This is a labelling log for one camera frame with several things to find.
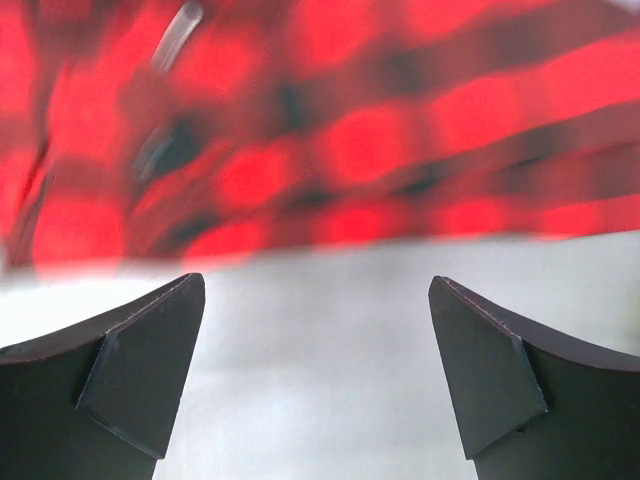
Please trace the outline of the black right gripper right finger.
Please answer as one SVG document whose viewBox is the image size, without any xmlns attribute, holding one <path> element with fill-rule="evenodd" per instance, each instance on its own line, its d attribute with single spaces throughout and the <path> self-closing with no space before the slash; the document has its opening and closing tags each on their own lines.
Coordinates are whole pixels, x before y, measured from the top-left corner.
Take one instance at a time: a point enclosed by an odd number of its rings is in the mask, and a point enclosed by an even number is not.
<svg viewBox="0 0 640 480">
<path fill-rule="evenodd" d="M 466 459 L 487 480 L 636 480 L 639 359 L 436 276 L 431 318 Z"/>
</svg>

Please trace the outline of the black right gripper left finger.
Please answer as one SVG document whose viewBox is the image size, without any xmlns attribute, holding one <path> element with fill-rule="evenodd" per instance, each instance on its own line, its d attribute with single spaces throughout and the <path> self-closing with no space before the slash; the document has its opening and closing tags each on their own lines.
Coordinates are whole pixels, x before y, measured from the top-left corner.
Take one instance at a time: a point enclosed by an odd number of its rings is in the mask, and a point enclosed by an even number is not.
<svg viewBox="0 0 640 480">
<path fill-rule="evenodd" d="M 152 478 L 205 307 L 200 273 L 1 350 L 3 480 Z"/>
</svg>

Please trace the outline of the red black plaid shirt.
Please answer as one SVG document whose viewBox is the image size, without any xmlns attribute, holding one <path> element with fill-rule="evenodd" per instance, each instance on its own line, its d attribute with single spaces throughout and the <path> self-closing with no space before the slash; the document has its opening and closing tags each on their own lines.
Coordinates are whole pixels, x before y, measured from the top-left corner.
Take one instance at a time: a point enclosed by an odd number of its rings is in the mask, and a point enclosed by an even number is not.
<svg viewBox="0 0 640 480">
<path fill-rule="evenodd" d="M 8 268 L 639 226 L 611 1 L 5 1 Z"/>
</svg>

